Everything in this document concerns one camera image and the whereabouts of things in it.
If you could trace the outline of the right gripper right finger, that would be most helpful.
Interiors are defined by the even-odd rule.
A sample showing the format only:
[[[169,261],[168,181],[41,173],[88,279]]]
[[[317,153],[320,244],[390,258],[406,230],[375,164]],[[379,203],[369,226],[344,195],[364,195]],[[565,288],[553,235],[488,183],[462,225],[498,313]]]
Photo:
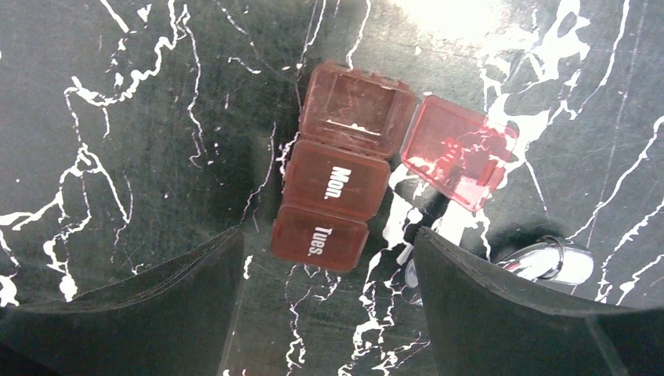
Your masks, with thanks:
[[[424,227],[414,241],[440,375],[660,375],[663,311],[535,284]]]

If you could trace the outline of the red weekly pill organizer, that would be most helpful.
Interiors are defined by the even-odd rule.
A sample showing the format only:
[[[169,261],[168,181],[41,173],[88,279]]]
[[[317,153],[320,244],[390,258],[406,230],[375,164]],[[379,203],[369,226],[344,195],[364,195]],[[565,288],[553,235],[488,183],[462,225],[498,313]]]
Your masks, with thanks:
[[[392,157],[476,212],[501,184],[518,140],[473,110],[331,61],[311,73],[298,131],[270,251],[343,273],[359,262]]]

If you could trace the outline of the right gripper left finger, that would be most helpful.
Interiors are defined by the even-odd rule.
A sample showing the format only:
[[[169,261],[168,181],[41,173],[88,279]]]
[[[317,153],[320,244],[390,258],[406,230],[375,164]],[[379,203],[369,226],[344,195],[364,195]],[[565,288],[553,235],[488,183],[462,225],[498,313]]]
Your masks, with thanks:
[[[2,309],[2,374],[221,374],[243,252],[231,229],[70,302]]]

